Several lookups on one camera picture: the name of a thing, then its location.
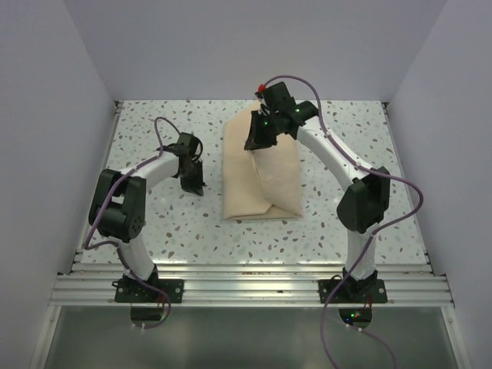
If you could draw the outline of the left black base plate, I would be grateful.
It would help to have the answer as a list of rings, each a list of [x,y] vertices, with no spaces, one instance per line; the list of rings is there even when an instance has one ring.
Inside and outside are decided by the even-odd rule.
[[[171,302],[180,304],[185,291],[185,282],[182,279],[159,279],[155,288],[166,293],[165,298],[157,291],[142,286],[137,281],[121,278],[113,281],[111,286],[115,288],[115,302],[143,304],[157,302]]]

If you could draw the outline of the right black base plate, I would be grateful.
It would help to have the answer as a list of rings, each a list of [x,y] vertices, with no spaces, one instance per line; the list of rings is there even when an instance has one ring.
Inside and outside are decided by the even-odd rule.
[[[374,272],[369,278],[355,280],[349,277],[341,286],[342,277],[336,274],[331,279],[317,281],[319,298],[322,304],[330,298],[334,304],[385,304],[388,302],[385,283]]]

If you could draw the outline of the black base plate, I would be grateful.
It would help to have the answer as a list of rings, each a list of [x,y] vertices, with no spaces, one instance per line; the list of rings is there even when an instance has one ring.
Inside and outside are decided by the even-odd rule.
[[[385,304],[388,302],[385,283],[374,272],[369,278],[355,280],[349,277],[341,286],[342,277],[336,274],[331,279],[317,281],[319,298],[322,304],[330,298],[334,304]]]
[[[121,278],[113,281],[111,286],[115,288],[115,302],[143,304],[157,302],[171,302],[180,304],[185,291],[185,282],[182,279],[159,279],[155,288],[166,293],[165,298],[157,291],[142,286],[137,281]]]

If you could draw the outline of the beige surgical drape cloth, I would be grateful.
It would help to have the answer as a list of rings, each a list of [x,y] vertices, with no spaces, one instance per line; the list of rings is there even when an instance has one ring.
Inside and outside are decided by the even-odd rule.
[[[246,151],[251,113],[257,102],[224,127],[222,152],[223,216],[226,220],[300,218],[303,215],[301,161],[289,135],[267,149]]]

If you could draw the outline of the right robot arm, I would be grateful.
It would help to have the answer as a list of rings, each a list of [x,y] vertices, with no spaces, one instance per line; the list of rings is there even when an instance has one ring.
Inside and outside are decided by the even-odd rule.
[[[315,154],[341,186],[344,194],[336,212],[347,229],[342,291],[349,301],[361,301],[377,282],[371,232],[389,208],[387,169],[365,170],[356,154],[328,129],[319,101],[295,101],[282,81],[260,85],[255,95],[260,107],[251,113],[244,149],[267,149],[278,143],[280,135],[288,135]]]

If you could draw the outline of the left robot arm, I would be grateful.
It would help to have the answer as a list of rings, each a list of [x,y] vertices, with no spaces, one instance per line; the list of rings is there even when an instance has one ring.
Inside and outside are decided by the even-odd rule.
[[[160,145],[157,154],[142,163],[120,171],[105,169],[99,175],[83,248],[88,251],[105,244],[115,246],[125,276],[135,280],[132,291],[142,301],[153,301],[160,291],[159,282],[153,278],[155,263],[141,236],[147,194],[163,181],[176,178],[182,191],[202,196],[202,152],[201,140],[182,132],[175,143]]]

